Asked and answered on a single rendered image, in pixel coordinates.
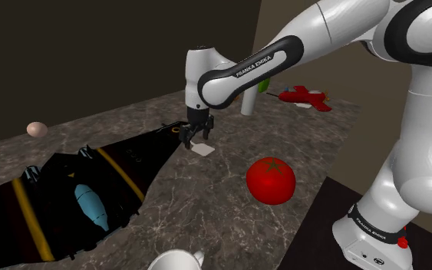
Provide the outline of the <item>small white flat piece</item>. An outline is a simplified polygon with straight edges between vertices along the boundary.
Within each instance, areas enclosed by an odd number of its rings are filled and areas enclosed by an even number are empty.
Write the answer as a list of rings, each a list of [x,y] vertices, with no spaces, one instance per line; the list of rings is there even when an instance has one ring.
[[[213,147],[208,146],[204,143],[194,143],[193,141],[191,141],[190,144],[192,146],[191,150],[194,153],[199,154],[200,156],[207,156],[215,150]]]

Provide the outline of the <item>beige egg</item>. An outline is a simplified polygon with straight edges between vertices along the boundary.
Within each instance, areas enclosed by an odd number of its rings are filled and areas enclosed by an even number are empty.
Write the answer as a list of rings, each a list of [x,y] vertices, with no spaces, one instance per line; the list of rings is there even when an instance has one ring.
[[[26,131],[31,137],[44,137],[48,132],[48,127],[41,122],[31,122]]]

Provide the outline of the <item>red tomato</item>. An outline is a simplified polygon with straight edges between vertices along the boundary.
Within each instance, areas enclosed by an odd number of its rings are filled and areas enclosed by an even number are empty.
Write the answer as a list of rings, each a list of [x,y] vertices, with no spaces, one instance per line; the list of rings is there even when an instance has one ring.
[[[274,206],[292,198],[296,178],[287,163],[268,156],[250,166],[246,172],[246,185],[256,200]]]

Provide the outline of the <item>white cup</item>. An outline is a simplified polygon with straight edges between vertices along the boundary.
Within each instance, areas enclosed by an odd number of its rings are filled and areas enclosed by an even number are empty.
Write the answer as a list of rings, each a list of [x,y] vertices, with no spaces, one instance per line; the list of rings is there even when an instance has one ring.
[[[204,253],[172,249],[158,255],[147,270],[202,270]]]

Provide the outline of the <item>red toy airplane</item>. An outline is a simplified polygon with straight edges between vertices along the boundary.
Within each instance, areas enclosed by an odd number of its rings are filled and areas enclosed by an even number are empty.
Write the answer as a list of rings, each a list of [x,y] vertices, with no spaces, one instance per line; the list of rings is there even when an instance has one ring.
[[[332,110],[325,102],[329,101],[328,91],[309,91],[304,86],[294,86],[293,91],[286,88],[280,94],[271,94],[277,97],[280,101],[293,104],[309,104],[320,112],[329,112]]]

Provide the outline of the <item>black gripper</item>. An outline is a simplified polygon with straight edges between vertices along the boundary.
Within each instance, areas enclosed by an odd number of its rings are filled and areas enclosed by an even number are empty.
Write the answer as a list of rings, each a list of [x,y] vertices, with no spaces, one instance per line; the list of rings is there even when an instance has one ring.
[[[203,130],[203,139],[209,139],[209,133],[214,128],[214,116],[209,114],[209,108],[200,110],[188,107],[187,120],[189,124],[180,126],[179,139],[185,148],[189,150],[196,130]]]

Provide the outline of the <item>white cylinder with green part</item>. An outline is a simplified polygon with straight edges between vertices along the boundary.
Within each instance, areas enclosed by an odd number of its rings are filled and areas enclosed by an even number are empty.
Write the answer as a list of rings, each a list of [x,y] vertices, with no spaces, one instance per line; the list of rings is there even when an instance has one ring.
[[[262,93],[267,90],[270,83],[270,79],[265,79],[264,81],[258,83],[245,90],[242,94],[242,105],[241,114],[245,116],[250,116],[253,113],[257,93]]]

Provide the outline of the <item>black toy aircraft yellow stripes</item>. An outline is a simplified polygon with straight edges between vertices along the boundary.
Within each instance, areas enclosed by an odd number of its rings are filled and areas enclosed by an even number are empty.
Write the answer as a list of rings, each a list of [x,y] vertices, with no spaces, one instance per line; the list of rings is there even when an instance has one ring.
[[[0,185],[0,268],[54,262],[94,249],[138,213],[160,169],[180,145],[182,123],[76,154]]]

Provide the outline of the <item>dark robot stand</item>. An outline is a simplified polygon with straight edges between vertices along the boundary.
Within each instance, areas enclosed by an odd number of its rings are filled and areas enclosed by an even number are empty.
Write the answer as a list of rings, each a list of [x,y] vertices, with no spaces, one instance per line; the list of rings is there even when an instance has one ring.
[[[343,256],[331,230],[360,198],[327,177],[277,270],[361,270]],[[412,222],[406,229],[414,270],[432,270],[432,233]]]

